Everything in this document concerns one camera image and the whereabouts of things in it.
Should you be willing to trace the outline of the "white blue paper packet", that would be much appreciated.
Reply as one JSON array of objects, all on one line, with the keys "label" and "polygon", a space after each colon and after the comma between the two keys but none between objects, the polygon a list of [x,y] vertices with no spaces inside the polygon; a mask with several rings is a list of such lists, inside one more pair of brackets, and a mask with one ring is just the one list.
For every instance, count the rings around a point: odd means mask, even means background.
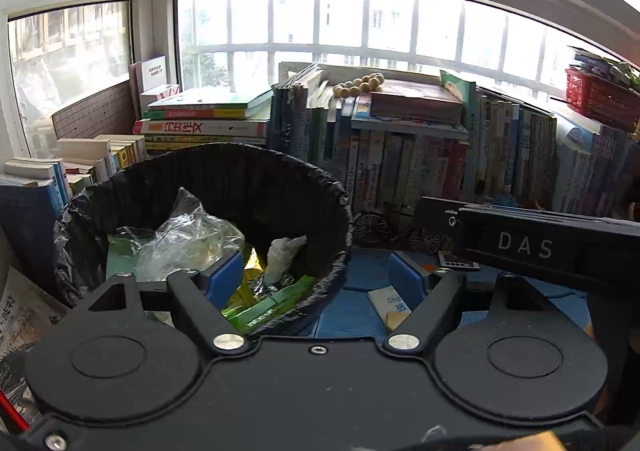
[{"label": "white blue paper packet", "polygon": [[411,309],[393,286],[374,289],[368,297],[388,333],[396,330],[411,315]]}]

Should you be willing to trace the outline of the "gold foil wrapper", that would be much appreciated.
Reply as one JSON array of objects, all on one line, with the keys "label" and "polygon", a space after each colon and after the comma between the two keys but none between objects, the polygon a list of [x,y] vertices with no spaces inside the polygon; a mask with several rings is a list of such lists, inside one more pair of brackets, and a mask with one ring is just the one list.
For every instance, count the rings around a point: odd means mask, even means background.
[{"label": "gold foil wrapper", "polygon": [[254,246],[245,243],[242,249],[243,258],[243,275],[239,286],[232,293],[224,308],[235,308],[243,306],[245,308],[252,307],[258,303],[259,299],[254,292],[258,278],[264,271],[262,261],[260,260]]}]

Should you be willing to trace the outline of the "red white stacked book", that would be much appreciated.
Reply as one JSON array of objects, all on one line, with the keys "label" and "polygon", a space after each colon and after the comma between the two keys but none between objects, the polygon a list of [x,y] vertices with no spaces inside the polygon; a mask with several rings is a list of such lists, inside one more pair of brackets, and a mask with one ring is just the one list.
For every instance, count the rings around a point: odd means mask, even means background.
[{"label": "red white stacked book", "polygon": [[239,136],[265,138],[268,121],[233,120],[140,120],[136,135]]}]

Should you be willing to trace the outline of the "small white calculator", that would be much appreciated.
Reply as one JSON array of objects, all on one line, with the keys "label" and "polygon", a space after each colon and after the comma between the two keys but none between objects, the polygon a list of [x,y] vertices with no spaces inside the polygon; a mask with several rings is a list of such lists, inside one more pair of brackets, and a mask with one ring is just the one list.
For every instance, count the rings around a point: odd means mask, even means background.
[{"label": "small white calculator", "polygon": [[456,256],[448,251],[439,251],[438,260],[442,268],[448,268],[457,271],[479,271],[480,265],[475,261]]}]

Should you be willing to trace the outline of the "blue checkered table mat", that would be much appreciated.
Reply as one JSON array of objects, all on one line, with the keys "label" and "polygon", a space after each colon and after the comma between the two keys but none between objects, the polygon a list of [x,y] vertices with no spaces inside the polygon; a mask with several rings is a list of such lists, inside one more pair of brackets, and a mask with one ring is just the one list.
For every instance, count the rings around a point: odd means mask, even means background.
[{"label": "blue checkered table mat", "polygon": [[[337,297],[322,311],[319,319],[302,335],[320,338],[372,336],[381,341],[387,333],[387,321],[401,321],[426,297],[423,278],[440,261],[421,253],[390,252],[382,249],[352,249],[347,282]],[[482,266],[469,275],[469,284],[488,284],[489,292],[498,270]],[[590,323],[586,295],[527,278],[550,299],[564,315],[585,329]],[[486,318],[488,307],[464,307],[461,325]]]}]

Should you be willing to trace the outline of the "black bin liner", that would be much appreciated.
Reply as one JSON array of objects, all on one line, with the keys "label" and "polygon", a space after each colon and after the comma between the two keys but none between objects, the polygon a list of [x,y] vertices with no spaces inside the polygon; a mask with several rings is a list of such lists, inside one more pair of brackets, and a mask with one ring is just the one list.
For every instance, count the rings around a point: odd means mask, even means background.
[{"label": "black bin liner", "polygon": [[250,337],[297,335],[341,291],[352,248],[352,211],[343,186],[293,156],[242,144],[208,144],[132,165],[73,197],[53,230],[53,278],[77,305],[106,279],[107,238],[119,227],[156,229],[179,189],[228,220],[260,257],[281,237],[306,237],[294,277],[316,282],[296,306],[250,330]]}]

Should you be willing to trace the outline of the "red plastic basket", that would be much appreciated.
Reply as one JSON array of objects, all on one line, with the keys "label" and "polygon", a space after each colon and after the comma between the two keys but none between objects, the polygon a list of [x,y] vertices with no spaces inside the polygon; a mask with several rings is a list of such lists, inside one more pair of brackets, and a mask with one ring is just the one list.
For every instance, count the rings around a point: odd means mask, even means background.
[{"label": "red plastic basket", "polygon": [[639,94],[597,75],[566,69],[566,101],[581,115],[633,133],[639,126]]}]

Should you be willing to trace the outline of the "dark blue upright book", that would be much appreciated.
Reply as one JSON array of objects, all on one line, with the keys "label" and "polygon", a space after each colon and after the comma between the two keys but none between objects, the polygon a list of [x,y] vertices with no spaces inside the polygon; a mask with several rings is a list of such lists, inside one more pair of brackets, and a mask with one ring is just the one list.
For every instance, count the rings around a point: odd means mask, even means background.
[{"label": "dark blue upright book", "polygon": [[51,186],[21,186],[1,179],[1,227],[27,278],[64,301],[54,278],[55,220],[61,210]]}]

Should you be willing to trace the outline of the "white tissue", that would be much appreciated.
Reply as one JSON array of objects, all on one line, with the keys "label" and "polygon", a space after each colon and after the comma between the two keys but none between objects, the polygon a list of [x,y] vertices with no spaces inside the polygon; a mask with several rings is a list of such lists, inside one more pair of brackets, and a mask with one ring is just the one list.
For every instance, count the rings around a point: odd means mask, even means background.
[{"label": "white tissue", "polygon": [[282,237],[282,239],[273,240],[268,254],[267,267],[264,272],[264,283],[273,285],[278,283],[301,247],[307,243],[306,235],[303,237]]}]

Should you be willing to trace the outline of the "green snack wrapper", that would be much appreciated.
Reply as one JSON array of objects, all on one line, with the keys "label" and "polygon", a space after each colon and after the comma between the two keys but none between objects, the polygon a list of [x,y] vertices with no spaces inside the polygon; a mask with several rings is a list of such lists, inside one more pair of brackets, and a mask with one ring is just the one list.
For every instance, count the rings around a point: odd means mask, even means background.
[{"label": "green snack wrapper", "polygon": [[307,294],[315,278],[303,275],[297,282],[285,286],[278,292],[267,295],[253,306],[237,304],[222,311],[222,315],[243,335],[262,327],[278,315],[292,310],[296,303]]}]

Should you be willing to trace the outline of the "illustrated dragon cover book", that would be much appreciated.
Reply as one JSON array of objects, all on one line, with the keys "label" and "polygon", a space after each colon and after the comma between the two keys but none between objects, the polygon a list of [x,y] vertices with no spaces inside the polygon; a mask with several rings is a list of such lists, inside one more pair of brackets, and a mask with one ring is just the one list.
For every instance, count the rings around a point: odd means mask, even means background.
[{"label": "illustrated dragon cover book", "polygon": [[9,267],[1,294],[1,391],[27,422],[39,409],[26,382],[26,353],[66,312],[57,299]]}]

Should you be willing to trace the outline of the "miniature black bicycle model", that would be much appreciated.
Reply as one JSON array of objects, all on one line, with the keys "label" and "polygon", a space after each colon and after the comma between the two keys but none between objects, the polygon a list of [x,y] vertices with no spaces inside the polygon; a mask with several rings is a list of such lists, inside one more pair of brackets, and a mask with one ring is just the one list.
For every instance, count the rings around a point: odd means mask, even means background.
[{"label": "miniature black bicycle model", "polygon": [[448,213],[461,202],[422,197],[413,208],[360,211],[354,217],[354,243],[372,249],[391,249],[435,255],[446,245]]}]

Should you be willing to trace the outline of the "red book tray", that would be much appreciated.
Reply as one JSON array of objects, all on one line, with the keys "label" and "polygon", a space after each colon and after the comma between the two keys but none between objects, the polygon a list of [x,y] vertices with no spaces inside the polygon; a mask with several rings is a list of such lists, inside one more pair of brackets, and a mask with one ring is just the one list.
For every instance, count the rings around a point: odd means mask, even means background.
[{"label": "red book tray", "polygon": [[29,430],[29,423],[17,412],[2,390],[0,390],[0,416],[9,434],[20,435]]}]

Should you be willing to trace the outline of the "clear plastic bottle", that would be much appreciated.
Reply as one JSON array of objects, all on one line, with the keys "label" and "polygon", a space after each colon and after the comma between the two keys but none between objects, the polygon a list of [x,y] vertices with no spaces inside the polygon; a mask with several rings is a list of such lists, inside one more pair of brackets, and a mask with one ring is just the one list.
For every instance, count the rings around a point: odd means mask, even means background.
[{"label": "clear plastic bottle", "polygon": [[139,282],[155,282],[177,270],[202,271],[229,252],[242,254],[244,242],[238,228],[208,214],[202,202],[181,187],[166,222],[137,252],[134,274]]}]

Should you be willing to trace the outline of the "brown hardcover lying book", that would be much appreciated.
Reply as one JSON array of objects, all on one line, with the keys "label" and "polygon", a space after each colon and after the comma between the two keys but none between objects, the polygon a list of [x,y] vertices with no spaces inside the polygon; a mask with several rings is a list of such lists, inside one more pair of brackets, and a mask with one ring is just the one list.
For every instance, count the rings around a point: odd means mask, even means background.
[{"label": "brown hardcover lying book", "polygon": [[462,101],[440,85],[386,80],[371,94],[370,114],[457,125],[462,108]]}]

